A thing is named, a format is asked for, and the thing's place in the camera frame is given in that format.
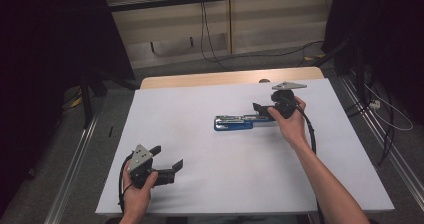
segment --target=forearm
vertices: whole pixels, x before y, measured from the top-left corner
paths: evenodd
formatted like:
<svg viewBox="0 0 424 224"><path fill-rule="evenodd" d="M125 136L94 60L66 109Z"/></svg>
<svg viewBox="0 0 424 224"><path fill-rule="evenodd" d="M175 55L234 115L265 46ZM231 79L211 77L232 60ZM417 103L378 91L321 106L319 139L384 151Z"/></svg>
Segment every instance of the forearm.
<svg viewBox="0 0 424 224"><path fill-rule="evenodd" d="M327 222L369 223L355 199L312 152L309 145L304 143L297 146L294 150Z"/></svg>

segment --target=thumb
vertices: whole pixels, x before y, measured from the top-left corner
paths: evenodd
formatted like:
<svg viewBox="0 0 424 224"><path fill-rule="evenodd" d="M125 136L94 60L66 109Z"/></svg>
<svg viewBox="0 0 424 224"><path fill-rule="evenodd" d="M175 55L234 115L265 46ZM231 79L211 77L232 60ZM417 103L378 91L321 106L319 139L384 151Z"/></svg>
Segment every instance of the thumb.
<svg viewBox="0 0 424 224"><path fill-rule="evenodd" d="M158 179L158 172L150 173L149 177L147 177L147 180L144 183L143 189L150 190L155 185L155 182L157 179Z"/></svg>

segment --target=black curtain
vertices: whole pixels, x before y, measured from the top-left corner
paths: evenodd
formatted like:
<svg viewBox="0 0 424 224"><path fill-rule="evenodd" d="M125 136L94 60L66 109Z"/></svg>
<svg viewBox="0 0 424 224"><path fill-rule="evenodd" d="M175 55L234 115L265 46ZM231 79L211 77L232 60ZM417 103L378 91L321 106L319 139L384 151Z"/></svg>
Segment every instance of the black curtain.
<svg viewBox="0 0 424 224"><path fill-rule="evenodd" d="M348 38L349 45L334 59L338 74L357 62L357 48L373 76L398 97L413 118L424 123L424 0L334 0L323 51Z"/></svg>
<svg viewBox="0 0 424 224"><path fill-rule="evenodd" d="M134 78L111 13L82 11L106 6L106 0L0 0L0 216L54 133L64 91L92 68Z"/></svg>

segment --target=power outlet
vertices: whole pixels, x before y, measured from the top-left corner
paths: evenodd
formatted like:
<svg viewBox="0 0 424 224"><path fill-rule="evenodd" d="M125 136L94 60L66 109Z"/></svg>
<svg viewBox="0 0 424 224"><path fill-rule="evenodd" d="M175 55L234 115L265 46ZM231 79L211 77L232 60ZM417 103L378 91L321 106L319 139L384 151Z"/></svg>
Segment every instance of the power outlet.
<svg viewBox="0 0 424 224"><path fill-rule="evenodd" d="M370 107L378 110L380 108L380 101L379 100L371 100Z"/></svg>

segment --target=finger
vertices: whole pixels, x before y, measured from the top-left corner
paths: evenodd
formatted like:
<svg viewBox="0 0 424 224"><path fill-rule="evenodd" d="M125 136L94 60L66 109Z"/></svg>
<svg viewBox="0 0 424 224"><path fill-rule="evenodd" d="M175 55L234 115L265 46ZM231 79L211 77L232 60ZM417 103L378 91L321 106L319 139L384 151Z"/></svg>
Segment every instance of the finger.
<svg viewBox="0 0 424 224"><path fill-rule="evenodd" d="M157 179L158 179L157 172L150 173L149 177L147 177L147 180L144 183L143 189L150 190L155 185L155 182Z"/></svg>
<svg viewBox="0 0 424 224"><path fill-rule="evenodd" d="M302 99L300 99L299 97L297 97L297 96L295 96L294 99L299 104L300 108L302 108L302 110L305 110L306 103Z"/></svg>
<svg viewBox="0 0 424 224"><path fill-rule="evenodd" d="M131 160L128 160L125 164L124 170L122 170L122 183L124 188L126 188L132 183L130 174L128 173L128 167L130 166L130 162Z"/></svg>
<svg viewBox="0 0 424 224"><path fill-rule="evenodd" d="M274 107L268 107L268 113L278 122L284 122L285 119L281 116L280 112L278 112Z"/></svg>

